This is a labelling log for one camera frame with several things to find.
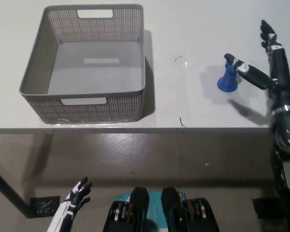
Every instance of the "gray floor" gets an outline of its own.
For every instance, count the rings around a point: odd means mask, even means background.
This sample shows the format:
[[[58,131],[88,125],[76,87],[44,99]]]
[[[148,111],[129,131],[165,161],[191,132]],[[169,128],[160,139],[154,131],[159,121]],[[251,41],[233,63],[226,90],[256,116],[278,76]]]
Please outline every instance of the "gray floor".
[[[0,174],[25,199],[64,198],[88,176],[92,201],[76,232],[101,232],[113,199],[136,185],[207,198],[222,232],[284,231],[281,222],[257,220],[251,201],[274,194],[270,144],[260,134],[0,135]],[[50,221],[25,219],[0,194],[0,231],[44,232]]]

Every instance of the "robotic hand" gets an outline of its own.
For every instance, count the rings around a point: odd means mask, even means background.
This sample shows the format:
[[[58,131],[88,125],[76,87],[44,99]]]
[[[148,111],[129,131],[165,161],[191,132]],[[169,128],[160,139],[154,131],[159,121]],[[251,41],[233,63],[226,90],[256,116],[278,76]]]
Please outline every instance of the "robotic hand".
[[[261,22],[261,38],[261,45],[269,59],[270,77],[231,54],[224,57],[245,80],[260,89],[269,90],[269,97],[273,100],[271,112],[275,139],[279,147],[290,154],[290,72],[287,57],[277,34],[264,20]]]
[[[281,196],[290,231],[290,72],[286,52],[277,39],[277,34],[264,20],[261,22],[262,47],[265,48],[270,64],[270,77],[237,59],[225,54],[237,73],[260,89],[268,89],[273,100],[272,129],[275,146],[272,155],[276,190]]]
[[[91,183],[86,183],[85,177],[75,185],[66,199],[60,204],[47,232],[69,232],[73,220],[83,205],[90,201],[90,198],[83,198],[90,193]]]

